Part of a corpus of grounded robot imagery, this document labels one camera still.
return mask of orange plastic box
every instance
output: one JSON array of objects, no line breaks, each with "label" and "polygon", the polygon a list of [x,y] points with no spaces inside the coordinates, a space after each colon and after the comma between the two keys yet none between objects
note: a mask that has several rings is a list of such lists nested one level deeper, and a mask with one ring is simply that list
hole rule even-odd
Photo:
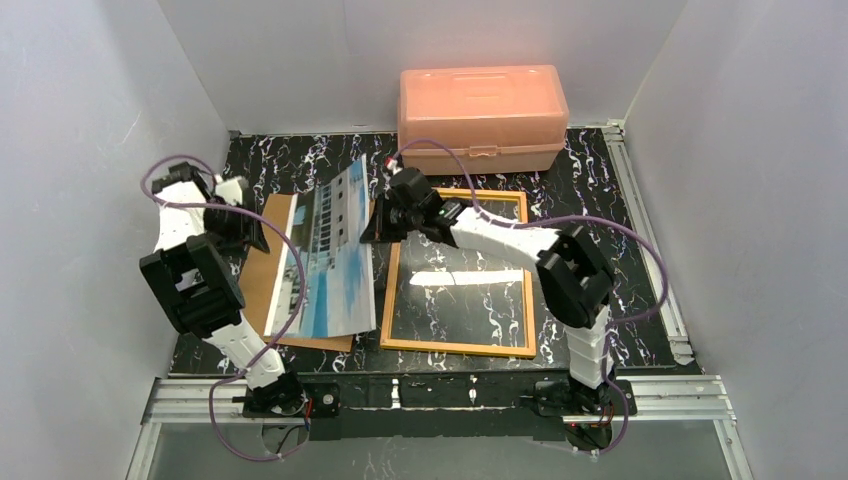
[{"label": "orange plastic box", "polygon": [[[547,170],[565,146],[568,105],[552,65],[407,70],[401,74],[398,143],[432,138],[469,173]],[[441,149],[417,144],[404,166],[458,175]]]}]

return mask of brown cardboard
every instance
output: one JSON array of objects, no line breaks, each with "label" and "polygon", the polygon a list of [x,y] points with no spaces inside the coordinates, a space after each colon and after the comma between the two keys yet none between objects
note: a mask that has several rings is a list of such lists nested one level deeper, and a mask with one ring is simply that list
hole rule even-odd
[{"label": "brown cardboard", "polygon": [[[274,225],[285,228],[293,200],[294,197],[291,195],[269,195],[262,216]],[[247,318],[247,323],[260,335],[265,331],[265,320],[268,318],[268,310],[271,307],[274,282],[277,279],[277,269],[283,252],[283,240],[280,236],[267,225],[263,224],[262,229],[268,240],[268,246],[271,247],[271,253],[265,254],[251,248],[239,278],[239,287],[244,295],[244,316]],[[271,337],[268,336],[263,336],[262,339],[266,342],[271,341]],[[353,335],[329,338],[281,338],[277,343],[350,353],[353,349]]]}]

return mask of glass pane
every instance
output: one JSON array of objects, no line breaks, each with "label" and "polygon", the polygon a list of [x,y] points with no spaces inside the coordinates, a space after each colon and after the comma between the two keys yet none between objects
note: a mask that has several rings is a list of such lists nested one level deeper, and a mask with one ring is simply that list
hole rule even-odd
[{"label": "glass pane", "polygon": [[[519,218],[519,197],[480,203],[495,215]],[[503,348],[527,347],[533,340],[527,330],[535,325],[525,315],[525,293],[531,289],[521,268],[505,260],[412,232],[400,243],[397,282],[387,286],[387,294],[394,295],[388,338],[415,342],[405,348],[421,350],[444,343],[456,344],[459,351],[492,347],[492,355]],[[544,312],[542,308],[537,323],[545,322]]]},{"label": "glass pane", "polygon": [[[259,425],[223,428],[245,453],[269,454]],[[273,429],[274,440],[271,430],[265,441],[276,448],[282,431]],[[632,422],[618,448],[597,462],[517,437],[392,437],[310,442],[284,462],[252,463],[227,452],[209,425],[169,424],[162,427],[150,478],[714,480],[730,474],[712,421]]]}]

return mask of white wall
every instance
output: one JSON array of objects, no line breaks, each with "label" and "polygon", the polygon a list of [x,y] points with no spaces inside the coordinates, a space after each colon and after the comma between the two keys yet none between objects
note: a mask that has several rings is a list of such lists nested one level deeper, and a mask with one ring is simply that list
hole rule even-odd
[{"label": "white wall", "polygon": [[550,63],[622,118],[686,0],[159,0],[227,128],[396,129],[400,72]]},{"label": "white wall", "polygon": [[758,478],[845,478],[848,4],[692,1],[626,123]]},{"label": "white wall", "polygon": [[124,478],[175,333],[138,259],[158,157],[223,166],[227,133],[155,0],[4,2],[3,478]]}]

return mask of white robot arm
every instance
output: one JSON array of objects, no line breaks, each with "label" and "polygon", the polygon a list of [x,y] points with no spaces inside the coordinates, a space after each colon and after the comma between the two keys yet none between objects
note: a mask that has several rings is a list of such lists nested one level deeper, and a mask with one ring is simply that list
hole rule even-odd
[{"label": "white robot arm", "polygon": [[570,396],[590,411],[606,405],[604,376],[613,377],[613,362],[604,342],[614,274],[588,230],[511,228],[513,220],[481,214],[465,199],[442,198],[415,168],[389,165],[389,170],[389,190],[376,199],[360,241],[397,242],[418,231],[431,241],[485,252],[536,274],[548,309],[565,324],[569,373],[576,381],[571,390],[578,392]]},{"label": "white robot arm", "polygon": [[[225,181],[216,176],[214,186],[209,186],[197,168],[187,163],[155,180],[152,190],[174,204],[226,203],[254,210],[252,192],[245,195],[243,178]],[[243,253],[248,245],[269,252],[262,229],[253,220],[213,209],[172,208],[166,203],[159,209],[154,252],[140,261],[142,274],[176,330],[216,346],[239,370],[247,368],[265,343],[244,318],[244,299],[221,255]],[[266,408],[280,411],[302,402],[297,378],[287,373],[280,354],[270,349],[244,378],[254,393],[273,392]]]}]

